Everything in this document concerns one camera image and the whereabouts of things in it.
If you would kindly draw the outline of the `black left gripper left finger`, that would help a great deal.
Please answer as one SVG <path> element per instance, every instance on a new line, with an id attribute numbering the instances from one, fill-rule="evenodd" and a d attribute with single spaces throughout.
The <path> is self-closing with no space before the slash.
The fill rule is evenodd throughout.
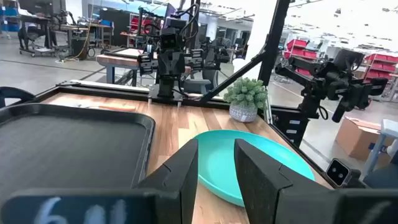
<path id="1" fill-rule="evenodd" d="M 191 139 L 140 181 L 146 205 L 139 224 L 192 224 L 198 184 L 198 140 Z"/>

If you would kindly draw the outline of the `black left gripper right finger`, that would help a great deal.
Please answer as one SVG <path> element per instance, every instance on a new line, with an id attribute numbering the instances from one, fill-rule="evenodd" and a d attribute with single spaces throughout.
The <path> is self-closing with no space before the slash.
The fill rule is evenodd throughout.
<path id="1" fill-rule="evenodd" d="M 234 162 L 250 224 L 322 224 L 330 211 L 328 188 L 268 156 L 243 139 L 234 142 Z"/>

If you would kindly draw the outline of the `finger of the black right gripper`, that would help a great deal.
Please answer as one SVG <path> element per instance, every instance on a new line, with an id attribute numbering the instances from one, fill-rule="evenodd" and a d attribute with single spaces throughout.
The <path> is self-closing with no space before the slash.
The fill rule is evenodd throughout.
<path id="1" fill-rule="evenodd" d="M 137 57 L 140 75 L 150 75 L 157 68 L 158 62 L 153 52 L 144 52 Z"/>
<path id="2" fill-rule="evenodd" d="M 203 49 L 192 49 L 185 55 L 185 65 L 191 68 L 191 71 L 201 71 L 204 64 Z"/>

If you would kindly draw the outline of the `teal round plate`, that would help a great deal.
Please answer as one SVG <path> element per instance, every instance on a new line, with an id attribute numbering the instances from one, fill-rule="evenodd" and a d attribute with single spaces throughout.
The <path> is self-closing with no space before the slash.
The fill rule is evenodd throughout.
<path id="1" fill-rule="evenodd" d="M 234 142 L 243 139 L 273 159 L 310 180 L 310 166 L 287 147 L 263 136 L 230 129 L 219 129 L 195 136 L 198 141 L 198 180 L 223 200 L 244 207 L 234 163 Z"/>

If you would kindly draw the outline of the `black plastic tray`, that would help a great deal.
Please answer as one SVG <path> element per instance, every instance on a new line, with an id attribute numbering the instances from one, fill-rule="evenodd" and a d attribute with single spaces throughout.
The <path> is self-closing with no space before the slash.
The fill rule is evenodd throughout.
<path id="1" fill-rule="evenodd" d="M 155 121 L 41 103 L 0 109 L 0 202 L 27 189 L 126 189 L 144 178 Z"/>

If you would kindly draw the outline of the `grey stool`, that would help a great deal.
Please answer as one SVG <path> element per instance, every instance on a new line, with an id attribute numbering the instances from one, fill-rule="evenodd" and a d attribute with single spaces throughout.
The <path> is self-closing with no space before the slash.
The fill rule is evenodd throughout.
<path id="1" fill-rule="evenodd" d="M 183 87 L 187 93 L 199 93 L 204 95 L 208 92 L 206 86 L 210 84 L 211 82 L 207 79 L 187 79 L 184 81 Z"/>

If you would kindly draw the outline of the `wooden-top workbench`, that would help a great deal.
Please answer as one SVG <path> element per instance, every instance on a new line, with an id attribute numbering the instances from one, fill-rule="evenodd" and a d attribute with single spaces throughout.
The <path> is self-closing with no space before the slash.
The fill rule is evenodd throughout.
<path id="1" fill-rule="evenodd" d="M 158 66 L 150 75 L 140 75 L 137 57 L 144 52 L 133 48 L 105 51 L 96 61 L 106 69 L 106 83 L 129 86 L 146 86 L 159 82 Z"/>

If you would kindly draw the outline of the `green plant in grey pot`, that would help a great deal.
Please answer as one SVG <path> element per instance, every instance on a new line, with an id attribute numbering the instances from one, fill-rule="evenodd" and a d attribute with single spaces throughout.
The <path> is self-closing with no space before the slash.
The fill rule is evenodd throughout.
<path id="1" fill-rule="evenodd" d="M 227 87 L 223 98 L 229 103 L 229 115 L 236 121 L 251 123 L 258 109 L 266 109 L 268 92 L 262 80 L 239 78 Z"/>

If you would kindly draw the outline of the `black stand with white labels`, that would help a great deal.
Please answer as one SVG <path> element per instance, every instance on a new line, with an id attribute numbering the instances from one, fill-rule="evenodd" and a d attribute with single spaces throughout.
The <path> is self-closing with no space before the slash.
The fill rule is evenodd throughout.
<path id="1" fill-rule="evenodd" d="M 297 108 L 276 105 L 271 106 L 271 113 L 274 126 L 300 147 L 309 122 L 308 116 Z"/>

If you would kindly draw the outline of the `brown cardboard box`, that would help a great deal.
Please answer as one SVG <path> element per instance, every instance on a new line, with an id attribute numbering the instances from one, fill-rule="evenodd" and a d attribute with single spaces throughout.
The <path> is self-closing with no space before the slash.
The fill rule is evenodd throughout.
<path id="1" fill-rule="evenodd" d="M 357 118 L 345 117 L 336 135 L 336 143 L 352 158 L 366 162 L 381 130 L 381 123 L 370 123 Z M 392 156 L 386 152 L 394 139 L 387 137 L 376 165 L 385 166 Z"/>

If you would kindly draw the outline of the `black equipment cart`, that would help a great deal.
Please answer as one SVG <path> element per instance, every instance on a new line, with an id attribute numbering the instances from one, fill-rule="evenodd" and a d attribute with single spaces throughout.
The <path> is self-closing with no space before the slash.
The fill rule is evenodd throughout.
<path id="1" fill-rule="evenodd" d="M 28 11 L 18 16 L 21 27 L 17 32 L 19 53 L 51 55 L 56 57 L 57 40 L 49 17 L 30 14 Z"/>

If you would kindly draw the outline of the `white side table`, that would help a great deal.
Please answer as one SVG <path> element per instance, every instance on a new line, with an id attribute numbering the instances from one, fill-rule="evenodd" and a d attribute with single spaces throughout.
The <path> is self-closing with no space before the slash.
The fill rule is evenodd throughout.
<path id="1" fill-rule="evenodd" d="M 398 122 L 383 119 L 379 137 L 364 165 L 365 177 L 374 170 L 379 158 L 379 153 L 382 151 L 384 141 L 387 137 L 394 139 L 392 145 L 386 148 L 386 152 L 390 152 L 391 156 L 394 157 L 398 153 Z"/>

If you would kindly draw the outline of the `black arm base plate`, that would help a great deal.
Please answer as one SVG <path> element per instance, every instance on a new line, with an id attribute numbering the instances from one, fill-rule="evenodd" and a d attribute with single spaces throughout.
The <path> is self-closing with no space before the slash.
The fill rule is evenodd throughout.
<path id="1" fill-rule="evenodd" d="M 152 85 L 149 88 L 149 98 L 162 101 L 182 101 L 183 95 L 174 90 L 173 87 L 161 84 Z"/>

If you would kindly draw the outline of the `black aluminium table frame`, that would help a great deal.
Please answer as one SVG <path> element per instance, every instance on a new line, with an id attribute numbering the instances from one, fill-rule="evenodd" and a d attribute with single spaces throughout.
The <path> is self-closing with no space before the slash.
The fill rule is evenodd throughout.
<path id="1" fill-rule="evenodd" d="M 285 17 L 287 15 L 288 6 L 290 0 L 277 0 L 274 9 L 274 15 L 272 16 L 272 22 L 270 24 L 269 37 L 266 39 L 262 50 L 248 62 L 243 68 L 239 69 L 237 73 L 233 74 L 226 81 L 221 83 L 217 88 L 209 91 L 207 94 L 202 96 L 196 96 L 194 98 L 186 98 L 180 102 L 183 105 L 203 108 L 203 109 L 218 109 L 227 111 L 229 104 L 219 98 L 217 94 L 222 90 L 226 89 L 238 78 L 242 77 L 245 73 L 255 68 L 258 64 L 261 64 L 261 69 L 259 72 L 258 79 L 263 80 L 264 84 L 269 83 L 270 75 L 266 72 L 270 72 L 271 67 L 266 64 L 267 60 L 275 61 L 277 47 L 276 44 L 279 43 L 280 37 L 282 35 L 282 28 L 284 25 Z M 35 96 L 35 102 L 44 102 L 47 99 L 53 97 L 53 95 L 58 94 L 60 91 L 82 94 L 82 95 L 92 95 L 92 96 L 105 96 L 107 93 L 110 94 L 112 98 L 125 98 L 127 100 L 135 101 L 148 101 L 149 103 L 157 103 L 162 105 L 175 105 L 177 102 L 175 100 L 170 100 L 166 98 L 155 98 L 149 96 L 149 91 L 147 89 L 140 89 L 138 87 L 123 88 L 118 87 L 114 84 L 95 84 L 93 82 L 88 82 L 84 84 L 80 81 L 68 81 L 61 82 L 42 93 Z M 271 114 L 271 104 L 267 103 L 268 109 L 260 109 L 255 117 L 253 124 L 249 125 L 249 130 L 252 133 L 260 134 L 264 137 L 270 137 L 273 141 L 280 143 L 283 146 L 287 146 L 290 150 L 298 154 L 305 162 L 311 167 L 314 174 L 316 182 L 324 185 L 330 189 L 336 188 L 334 184 L 326 175 L 326 172 L 321 169 L 311 158 L 309 158 L 298 146 L 294 145 L 287 136 L 272 124 L 272 118 L 266 118 L 266 114 Z"/>

